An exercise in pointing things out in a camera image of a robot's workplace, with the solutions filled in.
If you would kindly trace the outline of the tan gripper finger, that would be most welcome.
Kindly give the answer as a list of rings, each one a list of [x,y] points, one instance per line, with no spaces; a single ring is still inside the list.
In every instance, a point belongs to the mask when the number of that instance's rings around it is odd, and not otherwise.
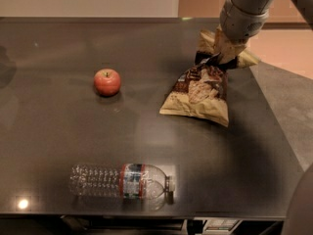
[[[246,48],[245,40],[230,40],[219,25],[215,29],[214,53],[218,55],[219,64],[227,64]]]
[[[206,54],[214,53],[215,34],[212,31],[203,29],[200,31],[198,51]]]

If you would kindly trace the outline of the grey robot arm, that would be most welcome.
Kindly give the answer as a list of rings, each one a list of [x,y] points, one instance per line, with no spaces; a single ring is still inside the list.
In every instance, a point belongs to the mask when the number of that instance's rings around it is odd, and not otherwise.
[[[225,0],[219,26],[213,33],[212,59],[227,64],[236,59],[270,16],[275,0]],[[313,25],[313,0],[290,0],[309,27]]]

